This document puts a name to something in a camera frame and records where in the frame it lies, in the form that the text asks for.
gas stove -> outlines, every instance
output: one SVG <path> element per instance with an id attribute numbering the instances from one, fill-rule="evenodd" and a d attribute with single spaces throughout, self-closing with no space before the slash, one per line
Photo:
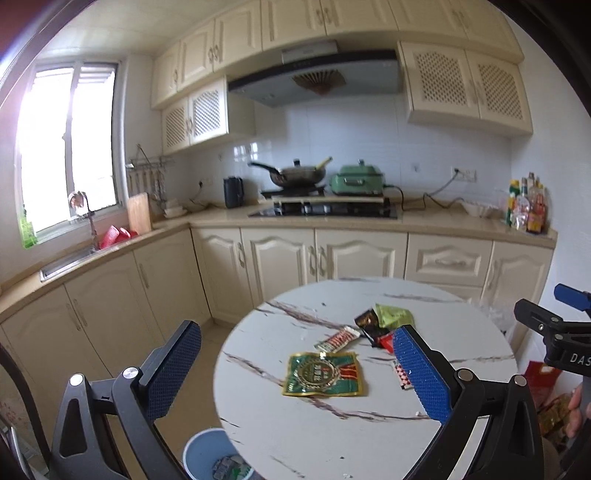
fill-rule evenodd
<path id="1" fill-rule="evenodd" d="M 397 219 L 389 198 L 375 197 L 301 197 L 274 199 L 273 207 L 249 217 L 340 216 Z"/>

human hand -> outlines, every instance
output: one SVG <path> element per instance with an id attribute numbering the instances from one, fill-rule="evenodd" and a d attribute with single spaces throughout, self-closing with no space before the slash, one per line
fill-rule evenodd
<path id="1" fill-rule="evenodd" d="M 573 438 L 579 432 L 583 425 L 583 415 L 579 409 L 581 405 L 581 397 L 583 396 L 583 384 L 580 384 L 573 393 L 569 402 L 569 424 L 566 426 L 565 432 L 568 438 Z M 587 419 L 591 419 L 591 403 L 585 409 Z"/>

wok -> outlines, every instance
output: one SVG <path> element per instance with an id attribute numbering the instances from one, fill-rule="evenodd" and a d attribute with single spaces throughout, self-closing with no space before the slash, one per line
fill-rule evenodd
<path id="1" fill-rule="evenodd" d="M 264 168 L 269 172 L 271 181 L 281 188 L 307 187 L 316 185 L 326 176 L 325 166 L 332 161 L 328 157 L 315 167 L 302 167 L 300 160 L 294 160 L 294 166 L 289 168 L 277 169 L 271 165 L 259 162 L 248 162 L 249 167 Z"/>

cabinet door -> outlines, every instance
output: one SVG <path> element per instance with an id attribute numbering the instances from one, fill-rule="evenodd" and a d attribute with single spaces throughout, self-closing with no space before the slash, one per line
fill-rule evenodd
<path id="1" fill-rule="evenodd" d="M 262 48 L 324 37 L 320 0 L 262 0 Z"/>
<path id="2" fill-rule="evenodd" d="M 216 18 L 213 67 L 221 69 L 262 51 L 261 2 L 239 5 Z"/>
<path id="3" fill-rule="evenodd" d="M 191 145 L 228 133 L 226 79 L 219 79 L 189 96 Z"/>
<path id="4" fill-rule="evenodd" d="M 464 50 L 406 42 L 401 45 L 413 110 L 480 117 Z"/>
<path id="5" fill-rule="evenodd" d="M 156 106 L 177 93 L 178 50 L 176 42 L 172 47 L 154 60 L 152 74 L 152 106 Z"/>
<path id="6" fill-rule="evenodd" d="M 396 30 L 388 0 L 320 0 L 328 35 Z"/>
<path id="7" fill-rule="evenodd" d="M 52 422 L 73 374 L 84 374 L 91 381 L 111 377 L 82 329 L 63 286 L 16 312 L 2 328 L 33 379 L 34 390 L 45 401 L 41 411 L 48 412 Z"/>
<path id="8" fill-rule="evenodd" d="M 213 72 L 214 21 L 193 30 L 180 42 L 178 90 L 190 86 Z"/>
<path id="9" fill-rule="evenodd" d="M 211 317 L 190 231 L 140 247 L 134 256 L 164 339 L 169 339 L 183 320 L 202 325 Z"/>
<path id="10" fill-rule="evenodd" d="M 435 34 L 466 38 L 462 21 L 449 0 L 389 1 L 402 33 L 416 37 Z"/>
<path id="11" fill-rule="evenodd" d="M 548 277 L 552 254 L 553 251 L 548 248 L 495 242 L 482 301 L 509 312 L 521 299 L 538 303 Z M 511 337 L 514 352 L 526 331 L 525 326 L 517 324 Z"/>
<path id="12" fill-rule="evenodd" d="M 169 154 L 189 146 L 189 107 L 182 98 L 162 111 L 162 151 Z"/>
<path id="13" fill-rule="evenodd" d="M 66 290 L 88 338 L 114 377 L 127 367 L 140 366 L 163 345 L 133 254 L 70 280 Z"/>
<path id="14" fill-rule="evenodd" d="M 519 67 L 482 53 L 466 54 L 476 83 L 480 117 L 532 133 L 530 107 Z"/>
<path id="15" fill-rule="evenodd" d="M 507 52 L 513 61 L 523 60 L 519 42 L 498 8 L 486 0 L 451 0 L 451 3 L 471 42 L 489 47 L 491 54 Z"/>
<path id="16" fill-rule="evenodd" d="M 193 229 L 193 243 L 213 318 L 240 322 L 252 310 L 240 229 Z"/>
<path id="17" fill-rule="evenodd" d="M 403 278 L 406 233 L 316 230 L 318 280 Z"/>
<path id="18" fill-rule="evenodd" d="M 314 230 L 243 228 L 252 303 L 316 282 Z"/>

bowl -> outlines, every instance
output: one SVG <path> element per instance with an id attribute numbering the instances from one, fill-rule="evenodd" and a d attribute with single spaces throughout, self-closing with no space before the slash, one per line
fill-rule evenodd
<path id="1" fill-rule="evenodd" d="M 490 203 L 462 200 L 462 206 L 466 213 L 473 217 L 491 218 L 493 215 L 497 215 L 500 212 L 499 207 L 491 205 Z"/>

